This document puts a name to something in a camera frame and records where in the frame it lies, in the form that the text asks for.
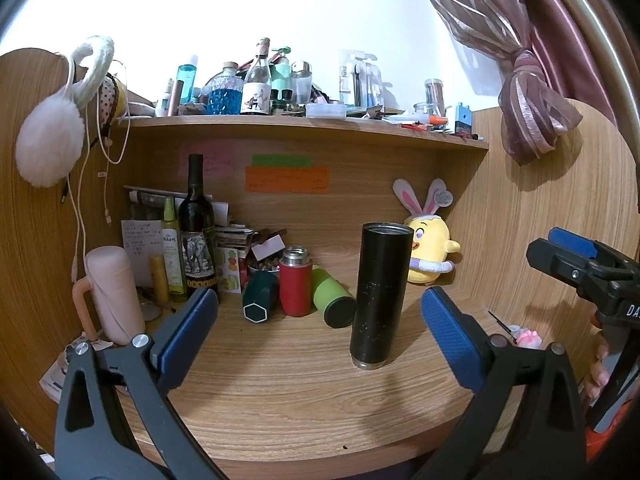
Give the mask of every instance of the pink flower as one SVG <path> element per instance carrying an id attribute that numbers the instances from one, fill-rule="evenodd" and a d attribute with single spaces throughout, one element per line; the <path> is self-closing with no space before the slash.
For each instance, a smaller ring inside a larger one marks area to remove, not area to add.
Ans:
<path id="1" fill-rule="evenodd" d="M 538 350 L 542 346 L 542 338 L 535 330 L 525 330 L 516 339 L 516 346 Z"/>

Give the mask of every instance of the green sticky note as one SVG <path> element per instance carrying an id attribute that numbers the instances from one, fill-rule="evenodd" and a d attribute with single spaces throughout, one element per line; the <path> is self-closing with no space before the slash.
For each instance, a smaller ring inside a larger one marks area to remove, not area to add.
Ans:
<path id="1" fill-rule="evenodd" d="M 251 165 L 269 166 L 270 168 L 310 168 L 311 157 L 306 155 L 257 153 L 251 157 Z"/>

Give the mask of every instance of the wine bottle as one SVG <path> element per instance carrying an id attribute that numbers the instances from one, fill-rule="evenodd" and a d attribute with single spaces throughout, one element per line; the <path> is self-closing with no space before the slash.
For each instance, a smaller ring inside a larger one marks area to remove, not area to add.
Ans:
<path id="1" fill-rule="evenodd" d="M 189 155 L 189 190 L 178 208 L 187 294 L 206 286 L 218 294 L 218 279 L 213 263 L 215 250 L 214 216 L 202 184 L 202 155 Z"/>
<path id="2" fill-rule="evenodd" d="M 242 87 L 242 115 L 269 115 L 271 100 L 271 71 L 269 70 L 269 38 L 262 38 L 257 45 L 255 60 L 244 77 Z"/>
<path id="3" fill-rule="evenodd" d="M 182 261 L 182 239 L 180 224 L 175 217 L 174 197 L 164 199 L 164 219 L 162 227 L 162 252 L 164 253 L 164 269 L 169 286 L 169 297 L 180 303 L 187 299 L 187 284 Z"/>

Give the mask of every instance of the earmuffs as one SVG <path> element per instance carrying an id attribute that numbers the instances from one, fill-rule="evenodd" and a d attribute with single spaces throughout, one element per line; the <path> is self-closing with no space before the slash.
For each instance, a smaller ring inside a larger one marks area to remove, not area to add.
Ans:
<path id="1" fill-rule="evenodd" d="M 66 84 L 24 120 L 15 141 L 15 161 L 20 176 L 32 186 L 53 186 L 67 177 L 80 158 L 85 128 L 80 110 L 86 108 L 104 83 L 113 51 L 111 38 L 88 38 L 66 57 Z M 76 63 L 93 54 L 94 63 L 84 79 L 74 83 Z"/>

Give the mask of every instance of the blue liquid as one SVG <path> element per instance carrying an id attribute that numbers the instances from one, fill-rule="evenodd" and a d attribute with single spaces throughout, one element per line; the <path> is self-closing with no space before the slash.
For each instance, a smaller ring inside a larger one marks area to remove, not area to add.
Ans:
<path id="1" fill-rule="evenodd" d="M 209 94 L 209 115 L 239 115 L 242 92 L 231 88 L 216 88 Z"/>
<path id="2" fill-rule="evenodd" d="M 180 65 L 178 67 L 178 75 L 175 78 L 179 81 L 184 81 L 182 94 L 180 94 L 180 104 L 187 104 L 191 101 L 191 94 L 193 93 L 193 82 L 196 79 L 196 67 L 193 65 Z"/>

